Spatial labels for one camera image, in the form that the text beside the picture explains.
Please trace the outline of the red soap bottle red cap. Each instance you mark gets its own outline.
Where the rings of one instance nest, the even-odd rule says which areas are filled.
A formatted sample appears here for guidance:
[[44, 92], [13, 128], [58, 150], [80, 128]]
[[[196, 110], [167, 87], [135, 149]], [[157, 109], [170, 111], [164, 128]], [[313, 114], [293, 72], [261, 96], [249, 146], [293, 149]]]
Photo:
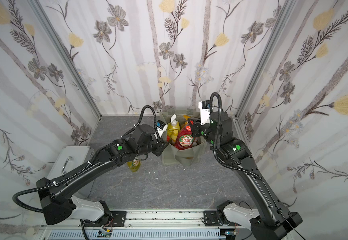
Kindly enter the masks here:
[[194, 136], [192, 135], [191, 127], [186, 122], [180, 129], [174, 146], [179, 150], [186, 150], [192, 148], [194, 142]]

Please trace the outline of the large yellow pump soap bottle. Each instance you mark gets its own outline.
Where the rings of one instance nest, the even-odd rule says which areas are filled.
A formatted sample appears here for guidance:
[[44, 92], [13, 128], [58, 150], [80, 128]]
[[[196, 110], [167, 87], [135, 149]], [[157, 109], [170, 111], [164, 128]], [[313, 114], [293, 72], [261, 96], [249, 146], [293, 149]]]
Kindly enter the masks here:
[[176, 114], [174, 114], [171, 117], [171, 122], [168, 124], [168, 129], [167, 129], [167, 140], [170, 144], [175, 145], [179, 131], [180, 131], [180, 124], [176, 120]]

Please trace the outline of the green fabric shopping bag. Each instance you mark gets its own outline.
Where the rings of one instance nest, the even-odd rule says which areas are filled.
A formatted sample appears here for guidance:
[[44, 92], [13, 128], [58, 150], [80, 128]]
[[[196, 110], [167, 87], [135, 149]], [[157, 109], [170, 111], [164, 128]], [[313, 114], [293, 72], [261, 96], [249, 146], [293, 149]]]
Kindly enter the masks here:
[[[160, 112], [160, 120], [166, 124], [171, 122], [172, 115], [176, 114], [176, 120], [180, 124], [185, 121], [184, 115], [191, 116], [193, 118], [200, 118], [200, 112], [193, 110], [178, 110], [170, 112]], [[189, 167], [194, 163], [200, 162], [201, 155], [205, 152], [207, 142], [203, 137], [199, 137], [196, 141], [197, 145], [185, 150], [179, 150], [174, 145], [169, 144], [162, 153], [162, 164], [165, 166], [181, 164], [185, 167]]]

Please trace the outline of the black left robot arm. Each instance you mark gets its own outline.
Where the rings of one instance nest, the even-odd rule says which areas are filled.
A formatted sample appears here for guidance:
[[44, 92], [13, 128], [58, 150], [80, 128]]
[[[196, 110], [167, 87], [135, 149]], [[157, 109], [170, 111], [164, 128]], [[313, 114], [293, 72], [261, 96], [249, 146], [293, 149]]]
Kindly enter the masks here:
[[[36, 188], [15, 193], [13, 202], [23, 209], [43, 214], [48, 225], [59, 224], [78, 209], [73, 196], [82, 187], [139, 156], [148, 156], [150, 153], [159, 156], [167, 144], [161, 140], [156, 124], [150, 126], [141, 123], [146, 109], [153, 110], [153, 107], [144, 106], [132, 129], [120, 139], [97, 150], [86, 163], [52, 180], [39, 180]], [[39, 194], [40, 208], [32, 207], [19, 199], [20, 196], [31, 193]]]

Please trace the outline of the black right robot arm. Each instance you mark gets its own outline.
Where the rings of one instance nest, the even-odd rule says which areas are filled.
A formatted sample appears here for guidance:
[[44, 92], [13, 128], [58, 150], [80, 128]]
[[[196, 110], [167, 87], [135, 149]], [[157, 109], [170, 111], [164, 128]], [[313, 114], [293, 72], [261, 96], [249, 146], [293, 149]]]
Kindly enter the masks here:
[[219, 93], [200, 103], [200, 118], [189, 119], [195, 137], [203, 137], [216, 161], [236, 173], [253, 199], [256, 209], [246, 209], [227, 201], [219, 206], [221, 224], [235, 223], [251, 231], [257, 240], [281, 240], [296, 231], [303, 220], [291, 212], [271, 189], [248, 149], [232, 132], [232, 119], [222, 109]]

